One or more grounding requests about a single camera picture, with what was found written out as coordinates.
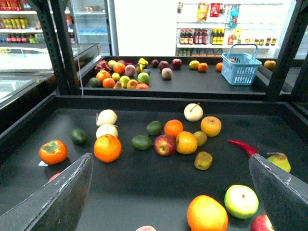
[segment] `black metal frame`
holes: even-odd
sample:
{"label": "black metal frame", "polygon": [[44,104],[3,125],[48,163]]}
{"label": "black metal frame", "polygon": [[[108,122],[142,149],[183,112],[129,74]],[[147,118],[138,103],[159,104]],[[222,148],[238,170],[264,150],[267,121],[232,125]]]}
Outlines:
{"label": "black metal frame", "polygon": [[48,1],[29,0],[27,2],[38,14],[60,94],[80,94],[64,13],[68,0],[51,0],[57,34],[54,30]]}
{"label": "black metal frame", "polygon": [[[285,34],[278,58],[277,64],[272,71],[269,87],[265,99],[275,101],[282,89],[285,79],[288,75],[291,63],[293,62],[300,43],[303,39],[308,25],[308,0],[297,0],[296,5]],[[296,84],[292,90],[292,101],[308,100],[308,72],[307,57],[302,65]]]}
{"label": "black metal frame", "polygon": [[[58,35],[53,30],[50,9],[45,0],[29,0],[29,4],[38,13],[51,63],[61,95],[79,94],[76,68],[73,65],[73,54],[69,41],[64,9],[68,0],[52,0],[52,10]],[[301,40],[308,25],[308,0],[297,0],[291,17],[277,64],[272,71],[266,92],[266,101],[276,101],[280,95],[291,63],[296,56]],[[291,94],[292,101],[308,101],[308,58],[303,62],[301,71]]]}

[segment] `red apple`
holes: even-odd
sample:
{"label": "red apple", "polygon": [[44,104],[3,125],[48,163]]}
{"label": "red apple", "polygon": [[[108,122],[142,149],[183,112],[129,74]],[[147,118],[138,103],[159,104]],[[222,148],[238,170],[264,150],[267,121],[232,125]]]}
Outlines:
{"label": "red apple", "polygon": [[154,149],[161,156],[170,156],[176,150],[175,139],[168,134],[160,135],[154,140]]}
{"label": "red apple", "polygon": [[251,223],[250,231],[274,231],[268,215],[257,216]]}
{"label": "red apple", "polygon": [[169,67],[169,63],[167,61],[160,61],[158,64],[158,68],[160,71],[167,67]]}
{"label": "red apple", "polygon": [[183,62],[181,59],[174,59],[172,60],[172,66],[175,70],[179,70],[182,66]]}
{"label": "red apple", "polygon": [[158,65],[159,65],[159,61],[158,61],[157,59],[153,59],[153,60],[151,61],[151,65],[152,65],[153,68],[156,68],[156,67],[158,67]]}

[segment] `white wall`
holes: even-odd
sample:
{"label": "white wall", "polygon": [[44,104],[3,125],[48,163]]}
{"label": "white wall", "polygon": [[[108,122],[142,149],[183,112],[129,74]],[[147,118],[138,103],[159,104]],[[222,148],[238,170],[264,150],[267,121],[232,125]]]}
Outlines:
{"label": "white wall", "polygon": [[174,56],[177,0],[114,0],[120,56]]}

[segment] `orange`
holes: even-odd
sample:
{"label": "orange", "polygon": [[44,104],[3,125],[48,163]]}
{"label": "orange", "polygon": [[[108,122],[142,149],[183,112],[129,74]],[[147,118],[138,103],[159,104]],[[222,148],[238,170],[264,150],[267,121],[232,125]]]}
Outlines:
{"label": "orange", "polygon": [[198,71],[200,71],[200,72],[205,72],[207,70],[207,68],[208,68],[208,66],[207,66],[206,63],[200,63],[198,65]]}
{"label": "orange", "polygon": [[113,78],[106,78],[103,80],[104,88],[113,88],[115,86],[115,80]]}
{"label": "orange", "polygon": [[218,72],[221,72],[221,71],[222,71],[222,63],[216,64],[216,70],[217,70]]}
{"label": "orange", "polygon": [[111,163],[120,157],[122,144],[110,134],[100,136],[94,143],[94,155],[100,161]]}
{"label": "orange", "polygon": [[125,73],[125,65],[123,63],[116,63],[113,67],[114,72],[118,73],[119,75],[123,75]]}
{"label": "orange", "polygon": [[197,138],[188,131],[181,131],[177,135],[175,143],[177,145],[177,152],[184,155],[194,153],[198,147]]}
{"label": "orange", "polygon": [[183,124],[177,119],[169,120],[166,122],[164,127],[165,134],[171,135],[173,138],[176,138],[176,136],[183,130]]}
{"label": "orange", "polygon": [[192,231],[226,231],[228,214],[214,198],[200,195],[188,206],[187,222]]}
{"label": "orange", "polygon": [[102,70],[102,71],[99,71],[99,73],[97,73],[96,77],[101,81],[103,82],[104,79],[106,78],[111,78],[111,75],[108,71],[105,71],[105,70]]}

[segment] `glass refrigerator door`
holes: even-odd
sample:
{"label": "glass refrigerator door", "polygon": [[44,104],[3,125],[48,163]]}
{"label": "glass refrigerator door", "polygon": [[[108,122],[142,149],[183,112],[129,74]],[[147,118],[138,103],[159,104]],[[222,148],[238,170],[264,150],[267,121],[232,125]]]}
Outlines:
{"label": "glass refrigerator door", "polygon": [[106,2],[71,0],[77,43],[100,43],[102,56],[111,55]]}

